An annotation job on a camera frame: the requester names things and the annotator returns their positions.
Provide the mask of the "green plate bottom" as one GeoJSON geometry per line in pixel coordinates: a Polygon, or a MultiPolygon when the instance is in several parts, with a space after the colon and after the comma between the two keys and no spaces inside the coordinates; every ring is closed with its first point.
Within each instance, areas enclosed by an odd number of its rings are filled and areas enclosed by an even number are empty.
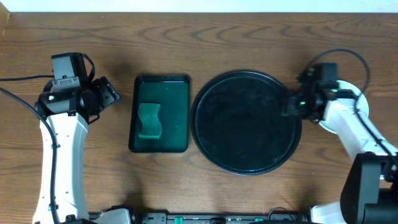
{"type": "MultiPolygon", "coordinates": [[[[365,117],[369,117],[369,105],[365,96],[362,95],[361,90],[354,86],[352,83],[337,80],[339,87],[335,90],[335,93],[338,90],[351,90],[355,96],[358,97],[358,103],[356,105],[357,109],[365,115],[365,117]]],[[[354,116],[354,99],[346,99],[346,98],[338,98],[335,101],[329,102],[327,105],[327,111],[325,112],[325,120],[321,120],[318,124],[329,131],[332,134],[337,134],[335,128],[338,124],[341,124],[341,121],[338,121],[338,118],[341,118],[343,113],[346,113],[348,116],[354,116]]]]}

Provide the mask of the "green scrubbing sponge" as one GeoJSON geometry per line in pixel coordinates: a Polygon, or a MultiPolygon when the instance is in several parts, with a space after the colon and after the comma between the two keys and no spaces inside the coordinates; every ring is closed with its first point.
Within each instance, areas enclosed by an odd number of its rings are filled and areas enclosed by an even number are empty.
{"type": "Polygon", "coordinates": [[[139,132],[140,139],[160,139],[162,125],[159,119],[160,104],[141,103],[138,109],[138,117],[142,123],[139,132]]]}

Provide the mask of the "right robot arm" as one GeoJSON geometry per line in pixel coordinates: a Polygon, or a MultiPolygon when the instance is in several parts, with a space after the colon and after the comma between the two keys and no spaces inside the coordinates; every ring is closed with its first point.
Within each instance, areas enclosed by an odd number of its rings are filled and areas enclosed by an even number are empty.
{"type": "Polygon", "coordinates": [[[282,99],[282,114],[319,118],[353,161],[340,199],[310,209],[312,223],[397,223],[397,148],[357,107],[352,90],[303,91],[282,99]]]}

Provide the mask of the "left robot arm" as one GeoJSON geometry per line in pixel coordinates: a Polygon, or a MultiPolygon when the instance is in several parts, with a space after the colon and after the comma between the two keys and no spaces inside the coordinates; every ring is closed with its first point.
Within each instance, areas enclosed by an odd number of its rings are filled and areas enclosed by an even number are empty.
{"type": "Polygon", "coordinates": [[[33,223],[88,223],[83,150],[88,126],[119,100],[107,78],[59,78],[35,104],[43,143],[40,197],[33,223]]]}

